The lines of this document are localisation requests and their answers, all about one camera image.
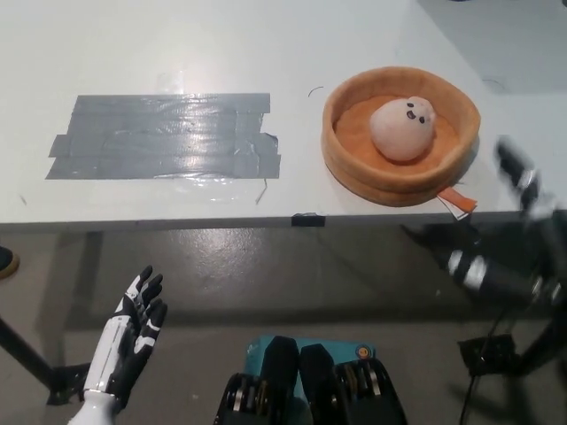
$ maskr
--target white table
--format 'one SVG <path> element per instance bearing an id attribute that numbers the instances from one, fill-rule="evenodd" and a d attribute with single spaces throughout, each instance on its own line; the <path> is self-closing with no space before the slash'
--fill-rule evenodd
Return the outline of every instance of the white table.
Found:
<path id="1" fill-rule="evenodd" d="M 482 115 L 459 190 L 474 216 L 517 209 L 493 161 L 512 137 L 567 199 L 567 9 L 558 0 L 159 0 L 0 4 L 0 229 L 109 230 L 450 220 L 437 200 L 411 208 L 351 194 L 320 154 L 322 108 L 343 80 L 418 66 L 466 92 Z M 323 86 L 307 97 L 309 91 Z M 55 135 L 78 95 L 269 92 L 278 180 L 45 181 Z"/>

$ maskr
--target orange tag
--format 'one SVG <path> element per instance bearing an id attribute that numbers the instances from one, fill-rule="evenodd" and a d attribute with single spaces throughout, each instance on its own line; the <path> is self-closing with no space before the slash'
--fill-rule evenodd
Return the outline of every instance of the orange tag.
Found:
<path id="1" fill-rule="evenodd" d="M 440 191 L 440 193 L 438 193 L 437 196 L 445 199 L 447 202 L 450 202 L 466 213 L 472 213 L 473 210 L 477 207 L 477 201 L 468 197 L 464 197 L 453 188 L 443 189 Z"/>

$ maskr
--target black cable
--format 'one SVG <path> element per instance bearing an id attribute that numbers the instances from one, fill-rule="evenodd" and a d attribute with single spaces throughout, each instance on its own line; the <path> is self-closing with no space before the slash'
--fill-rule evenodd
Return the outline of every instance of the black cable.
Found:
<path id="1" fill-rule="evenodd" d="M 480 367 L 481 363 L 484 361 L 483 356 L 485 355 L 486 348 L 488 348 L 488 343 L 490 342 L 490 339 L 494 336 L 494 332 L 496 332 L 496 328 L 498 328 L 498 325 L 500 324 L 502 319 L 504 319 L 507 312 L 508 312 L 508 308 L 504 308 L 501 311 L 501 313 L 498 315 L 498 317 L 494 321 L 493 326 L 490 328 L 490 330 L 486 334 L 485 343 L 482 345 L 482 349 L 480 350 L 480 353 L 478 355 L 478 367 Z M 470 377 L 469 388 L 467 389 L 467 393 L 464 396 L 464 401 L 462 402 L 462 410 L 461 410 L 461 417 L 459 419 L 459 425 L 465 425 L 465 421 L 468 417 L 467 413 L 468 413 L 470 398 L 472 397 L 472 392 L 476 388 L 475 384 L 478 384 L 479 381 L 480 381 L 480 376 L 478 376 L 478 375 L 473 375 L 473 376 Z"/>

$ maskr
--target orange plush bowl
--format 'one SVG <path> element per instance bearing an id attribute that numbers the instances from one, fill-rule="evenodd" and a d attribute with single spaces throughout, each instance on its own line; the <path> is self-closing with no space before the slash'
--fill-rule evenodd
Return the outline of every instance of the orange plush bowl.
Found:
<path id="1" fill-rule="evenodd" d="M 372 143 L 370 115 L 395 98 L 419 96 L 437 113 L 432 146 L 407 163 L 392 163 Z M 329 96 L 322 116 L 322 152 L 335 178 L 352 192 L 390 206 L 435 197 L 462 171 L 480 115 L 458 88 L 421 69 L 391 66 L 360 73 Z"/>

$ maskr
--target plush toy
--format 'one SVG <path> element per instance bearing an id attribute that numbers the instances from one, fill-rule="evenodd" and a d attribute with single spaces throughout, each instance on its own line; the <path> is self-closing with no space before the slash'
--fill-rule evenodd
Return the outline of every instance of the plush toy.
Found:
<path id="1" fill-rule="evenodd" d="M 372 142 L 386 158 L 410 161 L 431 145 L 434 121 L 435 111 L 427 100 L 392 100 L 370 117 Z"/>

